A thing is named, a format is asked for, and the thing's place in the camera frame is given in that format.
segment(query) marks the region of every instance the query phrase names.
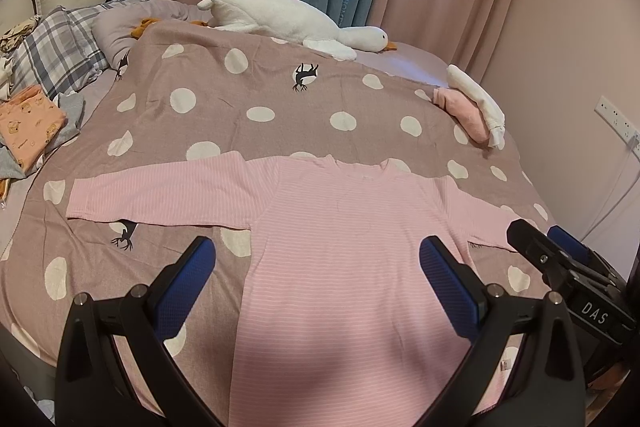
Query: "white plush goose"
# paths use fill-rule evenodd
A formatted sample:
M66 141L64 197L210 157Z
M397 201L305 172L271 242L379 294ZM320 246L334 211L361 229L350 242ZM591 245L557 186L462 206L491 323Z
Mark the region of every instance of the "white plush goose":
M354 49L380 52L389 42L375 26L338 28L328 15L301 0L202 0L198 8L211 11L209 25L219 30L295 42L340 60L355 60Z

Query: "pink striped long-sleeve shirt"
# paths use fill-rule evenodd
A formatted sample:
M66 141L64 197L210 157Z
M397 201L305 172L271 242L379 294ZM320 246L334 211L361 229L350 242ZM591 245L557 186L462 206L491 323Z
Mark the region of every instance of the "pink striped long-sleeve shirt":
M67 217L251 229L232 375L232 427L411 426L468 341L420 269L437 235L510 249L513 216L388 160L244 161L238 152L76 180ZM495 403L497 374L481 407Z

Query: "brown bedsheet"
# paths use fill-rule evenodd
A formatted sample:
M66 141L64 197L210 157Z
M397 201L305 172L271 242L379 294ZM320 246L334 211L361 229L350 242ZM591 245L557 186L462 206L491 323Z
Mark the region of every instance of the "brown bedsheet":
M317 76L300 74L316 66ZM543 217L513 139L507 137L502 151L475 146L426 100L429 93L424 84L270 38L156 23L131 49L128 70L78 139L54 154L34 181L0 262L0 321L55 364L73 295L121 296L136 283L149 283L196 235L207 235L218 251L216 268L167 347L226 422L242 284L251 265L249 232L67 220L74 180L218 150L238 150L245 159L311 153L377 164L396 158L401 168L423 176L453 174L460 189L507 205L546 230L551 218ZM340 112L353 120L336 116ZM353 130L339 130L354 123ZM119 248L127 240L130 250ZM545 292L539 274L518 254L486 247L471 253L485 282L520 295ZM144 403L152 405L126 350L124 361Z

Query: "screw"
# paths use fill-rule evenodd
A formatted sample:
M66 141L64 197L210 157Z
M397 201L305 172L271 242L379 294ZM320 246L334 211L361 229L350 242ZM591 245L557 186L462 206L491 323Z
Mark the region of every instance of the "screw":
M86 293L84 292L79 293L74 297L74 304L78 306L82 306L85 302L87 302L88 298L89 298L89 295L87 295Z
M504 295L504 288L495 282L487 285L486 291L489 295L495 298L502 297Z
M131 293L132 297L135 297L136 299L138 299L146 293L146 285L136 284L135 286L133 286L133 288L129 293Z
M548 296L549 300L553 302L553 304L559 304L562 302L562 296L558 292L549 292Z

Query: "wall outlet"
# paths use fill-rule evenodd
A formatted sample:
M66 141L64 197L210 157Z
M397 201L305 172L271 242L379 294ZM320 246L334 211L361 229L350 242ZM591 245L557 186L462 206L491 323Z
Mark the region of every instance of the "wall outlet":
M598 100L598 103L595 107L595 112L598 113L611 127L612 129L622 138L622 140L629 145L632 138L638 131L636 130L636 126L633 125L625 115L620 113L618 108L613 105L609 100L607 100L604 96L601 96ZM640 159L640 144L637 144L633 153L636 155L638 159Z

